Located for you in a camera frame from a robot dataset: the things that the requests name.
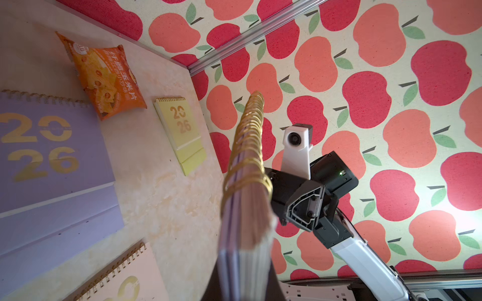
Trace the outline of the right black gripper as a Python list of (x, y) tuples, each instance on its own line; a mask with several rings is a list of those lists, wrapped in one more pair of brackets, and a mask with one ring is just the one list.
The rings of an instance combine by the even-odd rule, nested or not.
[(281, 224), (311, 232), (327, 248), (354, 237), (348, 218), (338, 209), (358, 179), (332, 151), (310, 163), (311, 179), (267, 168), (273, 185), (271, 206)]

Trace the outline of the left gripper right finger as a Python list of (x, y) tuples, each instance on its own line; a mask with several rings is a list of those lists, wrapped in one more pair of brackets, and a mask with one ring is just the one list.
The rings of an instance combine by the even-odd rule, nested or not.
[(286, 297), (277, 279), (273, 262), (271, 262), (269, 271), (269, 301), (286, 301)]

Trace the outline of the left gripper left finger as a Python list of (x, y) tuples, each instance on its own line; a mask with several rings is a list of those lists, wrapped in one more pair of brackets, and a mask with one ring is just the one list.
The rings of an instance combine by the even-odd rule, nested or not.
[(218, 262), (215, 263), (207, 288), (201, 301), (222, 301), (222, 289), (218, 275)]

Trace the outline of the pink 2026 calendar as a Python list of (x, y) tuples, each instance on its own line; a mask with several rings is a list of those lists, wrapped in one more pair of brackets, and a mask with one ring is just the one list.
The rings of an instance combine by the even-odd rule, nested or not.
[(139, 242), (66, 300), (168, 300), (149, 243)]

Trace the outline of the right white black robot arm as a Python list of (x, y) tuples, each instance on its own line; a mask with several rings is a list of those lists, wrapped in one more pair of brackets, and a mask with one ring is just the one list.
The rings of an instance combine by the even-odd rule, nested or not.
[(345, 214), (339, 200), (358, 186), (358, 179), (334, 151), (311, 162), (309, 148), (284, 151), (280, 170), (268, 169), (272, 207), (281, 224), (314, 234), (339, 256), (377, 300), (422, 300), (411, 292), (394, 267), (370, 248)]

